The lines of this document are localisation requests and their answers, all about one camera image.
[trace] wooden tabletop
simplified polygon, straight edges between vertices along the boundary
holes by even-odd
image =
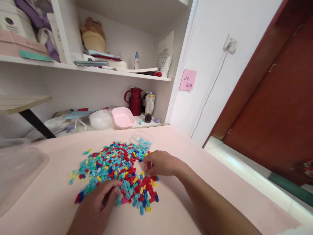
[[[51,96],[1,95],[0,115],[19,113],[50,100],[52,100]]]

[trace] plastic bottle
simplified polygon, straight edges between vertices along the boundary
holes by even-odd
[[[150,92],[146,91],[145,94],[143,95],[143,100],[142,100],[142,112],[144,113],[145,109],[146,109],[146,95],[148,95]]]
[[[139,69],[139,55],[138,55],[138,52],[136,52],[136,56],[135,56],[134,69]]]
[[[149,99],[146,102],[146,109],[145,109],[145,116],[144,116],[144,122],[150,123],[152,120],[152,112],[154,108],[154,101],[153,101],[153,95],[152,92],[149,94]]]

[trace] black table leg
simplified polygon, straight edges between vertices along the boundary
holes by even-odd
[[[30,110],[24,110],[20,112],[23,118],[25,118],[30,124],[32,124],[44,137],[47,139],[55,138],[55,135],[37,118],[37,116]]]

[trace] pink table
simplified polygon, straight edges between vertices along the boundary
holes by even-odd
[[[88,149],[100,151],[113,140],[128,141],[136,131],[89,131],[33,143],[31,147],[49,155],[50,161],[0,218],[0,234],[65,234],[78,207],[74,200],[85,185],[80,180],[68,185],[70,171],[77,170],[85,158],[82,153]],[[263,234],[278,234],[300,226],[288,213],[173,127],[151,127],[144,131],[156,138],[152,150],[168,151],[189,164]],[[142,165],[135,164],[140,170]],[[193,205],[175,177],[160,177],[156,191],[160,202],[152,203],[152,212],[144,216],[131,204],[114,208],[105,234],[201,234],[203,228]]]

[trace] white tiled floor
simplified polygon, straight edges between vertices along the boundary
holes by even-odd
[[[313,234],[313,208],[269,181],[267,178],[271,173],[270,170],[226,146],[213,136],[204,149],[303,224],[296,230],[285,231],[283,235]]]

